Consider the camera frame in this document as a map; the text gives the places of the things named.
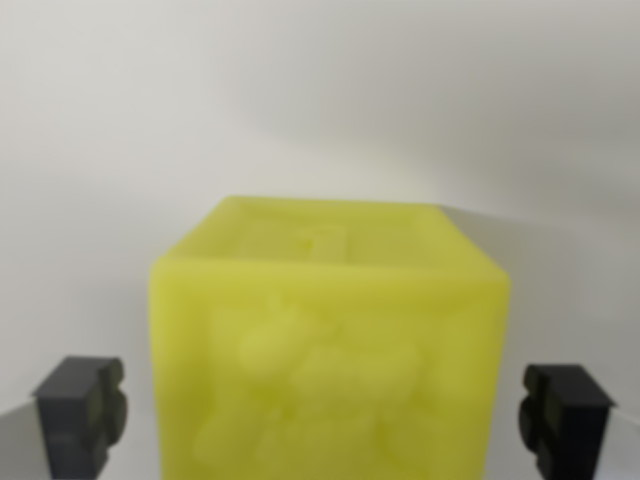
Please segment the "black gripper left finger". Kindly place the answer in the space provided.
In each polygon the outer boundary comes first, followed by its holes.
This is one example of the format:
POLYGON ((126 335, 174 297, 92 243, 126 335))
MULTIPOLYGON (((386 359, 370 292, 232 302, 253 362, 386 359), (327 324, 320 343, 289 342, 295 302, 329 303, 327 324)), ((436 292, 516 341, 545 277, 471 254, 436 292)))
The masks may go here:
POLYGON ((1 400, 3 479, 97 479, 128 417, 118 357, 66 356, 29 393, 1 400))

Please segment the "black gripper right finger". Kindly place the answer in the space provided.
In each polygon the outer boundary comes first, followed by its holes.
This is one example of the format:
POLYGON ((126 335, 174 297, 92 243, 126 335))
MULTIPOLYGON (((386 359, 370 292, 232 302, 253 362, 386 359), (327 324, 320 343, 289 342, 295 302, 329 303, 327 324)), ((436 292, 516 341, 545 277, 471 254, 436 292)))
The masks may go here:
POLYGON ((523 444, 546 480, 637 479, 639 418, 578 364, 529 364, 519 405, 523 444))

